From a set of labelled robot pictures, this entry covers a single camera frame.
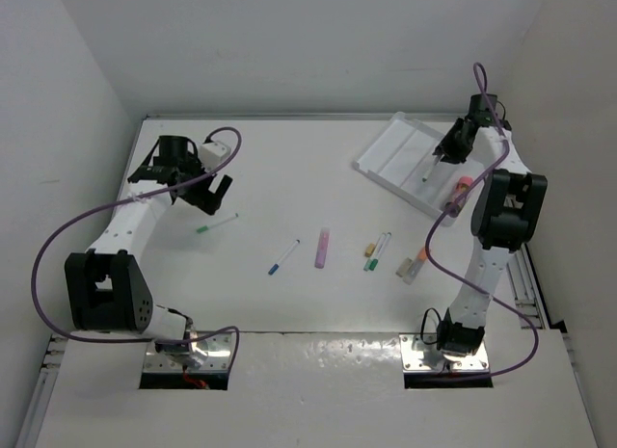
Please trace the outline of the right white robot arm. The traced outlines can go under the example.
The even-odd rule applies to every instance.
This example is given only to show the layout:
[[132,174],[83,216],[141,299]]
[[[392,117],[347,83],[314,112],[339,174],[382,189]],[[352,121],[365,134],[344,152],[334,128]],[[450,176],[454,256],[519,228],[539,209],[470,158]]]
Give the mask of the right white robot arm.
[[493,94],[473,95],[467,114],[434,151],[448,164],[471,157],[484,168],[470,221],[474,245],[468,270],[437,328],[436,347],[448,356],[472,356],[479,349],[501,272],[533,236],[548,188],[546,177],[523,163],[509,124],[493,118],[496,105]]

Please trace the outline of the pink capped clear tube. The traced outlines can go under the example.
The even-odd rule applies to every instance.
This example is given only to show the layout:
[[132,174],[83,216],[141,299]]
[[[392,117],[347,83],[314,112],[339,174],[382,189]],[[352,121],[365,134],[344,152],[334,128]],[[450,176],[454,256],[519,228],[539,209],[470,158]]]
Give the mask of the pink capped clear tube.
[[452,218],[457,218],[463,210],[466,202],[466,192],[469,190],[473,178],[470,176],[461,176],[456,182],[452,192],[447,197],[443,210],[447,212],[447,215]]

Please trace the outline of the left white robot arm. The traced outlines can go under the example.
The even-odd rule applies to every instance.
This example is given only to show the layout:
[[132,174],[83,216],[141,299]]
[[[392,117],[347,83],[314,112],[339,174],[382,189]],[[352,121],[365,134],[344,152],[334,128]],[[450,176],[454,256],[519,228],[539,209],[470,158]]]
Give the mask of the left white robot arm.
[[71,253],[65,262],[77,329],[131,333],[167,346],[189,338],[189,318],[155,302],[140,261],[158,222],[178,200],[207,215],[219,210],[232,179],[223,176],[216,188],[211,183],[231,154],[228,145],[212,138],[200,145],[184,136],[157,139],[127,178],[128,202],[86,251]]

